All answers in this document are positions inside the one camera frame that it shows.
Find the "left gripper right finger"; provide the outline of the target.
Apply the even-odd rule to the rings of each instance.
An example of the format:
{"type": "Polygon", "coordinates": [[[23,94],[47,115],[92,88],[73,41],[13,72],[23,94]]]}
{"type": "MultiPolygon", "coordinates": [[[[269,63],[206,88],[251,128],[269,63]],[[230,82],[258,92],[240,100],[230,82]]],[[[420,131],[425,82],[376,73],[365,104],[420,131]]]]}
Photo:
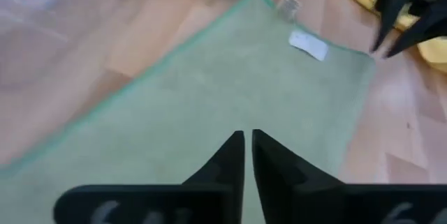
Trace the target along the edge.
{"type": "Polygon", "coordinates": [[[259,129],[252,157],[266,223],[446,222],[444,184],[346,184],[259,129]]]}

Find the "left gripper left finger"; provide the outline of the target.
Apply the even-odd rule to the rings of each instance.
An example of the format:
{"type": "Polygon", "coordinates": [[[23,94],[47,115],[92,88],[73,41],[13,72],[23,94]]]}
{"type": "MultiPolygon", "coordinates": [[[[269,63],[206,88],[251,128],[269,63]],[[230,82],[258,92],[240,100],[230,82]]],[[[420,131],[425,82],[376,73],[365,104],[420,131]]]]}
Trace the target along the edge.
{"type": "Polygon", "coordinates": [[[244,133],[235,131],[181,184],[82,185],[54,204],[56,224],[202,223],[242,220],[244,133]]]}

